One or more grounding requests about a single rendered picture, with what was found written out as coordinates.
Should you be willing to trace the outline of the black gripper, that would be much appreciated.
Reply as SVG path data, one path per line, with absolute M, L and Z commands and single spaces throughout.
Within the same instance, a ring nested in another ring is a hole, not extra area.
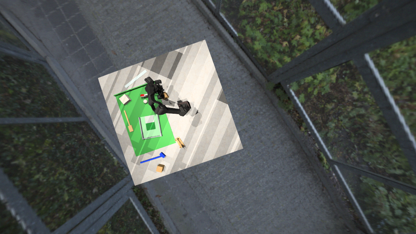
M 164 92 L 163 92 L 163 86 L 162 85 L 160 85 L 160 84 L 162 84 L 162 81 L 161 80 L 155 80 L 154 81 L 155 82 L 155 84 L 158 84 L 158 86 L 159 86 L 159 89 L 156 91 L 156 92 L 158 92 L 158 95 L 157 95 L 157 97 L 158 97 L 158 99 L 164 99 Z

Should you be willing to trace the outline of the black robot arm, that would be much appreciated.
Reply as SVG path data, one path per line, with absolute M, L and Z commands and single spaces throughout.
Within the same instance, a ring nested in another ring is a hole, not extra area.
M 155 93 L 157 93 L 156 91 L 159 89 L 159 86 L 157 84 L 154 84 L 154 81 L 150 77 L 145 78 L 145 81 L 147 82 L 145 91 L 147 92 L 147 95 L 148 95 L 148 104 L 151 106 L 152 111 L 154 111 L 157 115 L 171 113 L 171 114 L 179 114 L 180 116 L 184 116 L 190 110 L 186 103 L 182 104 L 179 109 L 176 109 L 176 108 L 167 108 L 161 102 L 156 101 L 154 95 Z M 154 103 L 158 104 L 158 107 L 156 109 L 155 109 Z

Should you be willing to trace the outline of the blue putter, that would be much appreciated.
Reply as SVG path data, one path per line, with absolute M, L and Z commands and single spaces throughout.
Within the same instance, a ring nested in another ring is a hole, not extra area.
M 161 152 L 159 155 L 160 155 L 160 156 L 157 156 L 157 157 L 155 157 L 155 158 L 148 159 L 148 160 L 143 161 L 143 162 L 151 161 L 151 160 L 153 160 L 153 159 L 157 159 L 157 158 L 160 158 L 160 157 L 162 157 L 162 158 L 164 158 L 164 157 L 165 157 L 165 154 L 164 154 L 163 152 Z M 140 162 L 140 163 L 143 163 L 143 162 Z

